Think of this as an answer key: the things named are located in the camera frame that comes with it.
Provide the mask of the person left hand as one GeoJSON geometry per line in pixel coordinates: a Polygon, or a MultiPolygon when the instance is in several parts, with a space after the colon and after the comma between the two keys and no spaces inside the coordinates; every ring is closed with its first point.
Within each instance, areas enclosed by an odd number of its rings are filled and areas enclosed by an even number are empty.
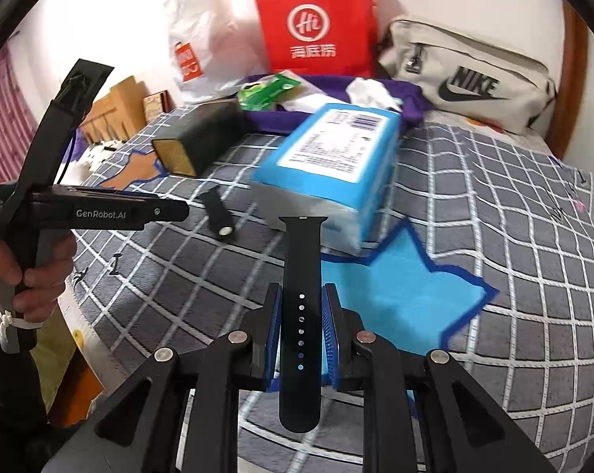
{"type": "Polygon", "coordinates": [[[76,238],[70,234],[55,244],[50,262],[22,271],[13,252],[0,240],[0,281],[9,285],[24,283],[26,289],[16,295],[13,307],[26,321],[40,324],[52,315],[73,271],[75,254],[76,238]]]}

